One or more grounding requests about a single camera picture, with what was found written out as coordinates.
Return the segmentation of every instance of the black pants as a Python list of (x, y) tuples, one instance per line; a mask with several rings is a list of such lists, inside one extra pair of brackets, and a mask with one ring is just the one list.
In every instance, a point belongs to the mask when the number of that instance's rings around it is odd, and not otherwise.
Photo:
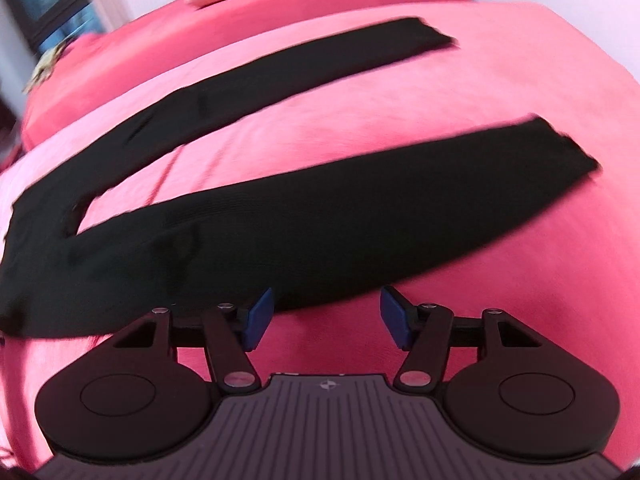
[(95, 196), (180, 144), (450, 44), (417, 18), (373, 25), (265, 56), (124, 121), (15, 203), (0, 330), (109, 333), (156, 306), (193, 315), (268, 286), (279, 310), (340, 300), (488, 243), (596, 168), (537, 119), (188, 194), (77, 234)]

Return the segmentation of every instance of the bed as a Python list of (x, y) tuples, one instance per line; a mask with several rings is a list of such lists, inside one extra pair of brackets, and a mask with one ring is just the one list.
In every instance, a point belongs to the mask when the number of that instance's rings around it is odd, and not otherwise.
[(28, 99), (26, 150), (136, 85), (203, 54), (289, 23), (345, 10), (447, 0), (176, 0), (109, 34), (81, 36)]
[[(2, 174), (2, 232), (25, 187), (169, 92), (293, 44), (403, 16), (421, 17), (458, 46), (299, 94), (181, 146), (96, 199), (81, 230), (185, 193), (540, 115), (603, 170), (522, 228), (397, 286), (458, 316), (505, 309), (603, 373), (622, 400), (606, 455), (628, 466), (640, 456), (640, 86), (545, 7), (381, 6), (222, 46), (97, 107)], [(50, 457), (33, 415), (37, 391), (104, 337), (5, 339), (5, 441), (13, 460), (33, 470)], [(279, 314), (251, 358), (265, 380), (272, 372), (391, 374), (403, 354), (372, 292)], [(178, 360), (207, 378), (201, 352), (180, 349)], [(449, 373), (465, 363), (467, 354), (454, 354)]]

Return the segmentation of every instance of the silver screw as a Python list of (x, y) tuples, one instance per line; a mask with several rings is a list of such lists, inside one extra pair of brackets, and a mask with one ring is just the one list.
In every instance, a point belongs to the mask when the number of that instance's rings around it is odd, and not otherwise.
[(427, 372), (420, 370), (409, 370), (400, 376), (400, 382), (404, 384), (404, 386), (419, 388), (429, 384), (431, 382), (431, 376)]
[(231, 372), (225, 376), (225, 384), (231, 388), (246, 388), (255, 383), (255, 376), (249, 372)]

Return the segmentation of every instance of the logo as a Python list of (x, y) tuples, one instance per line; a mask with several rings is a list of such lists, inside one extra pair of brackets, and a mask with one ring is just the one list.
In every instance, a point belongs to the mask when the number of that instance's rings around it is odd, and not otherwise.
[(333, 390), (336, 386), (340, 386), (340, 384), (334, 383), (331, 379), (327, 379), (322, 381), (319, 386), (328, 392), (329, 390)]

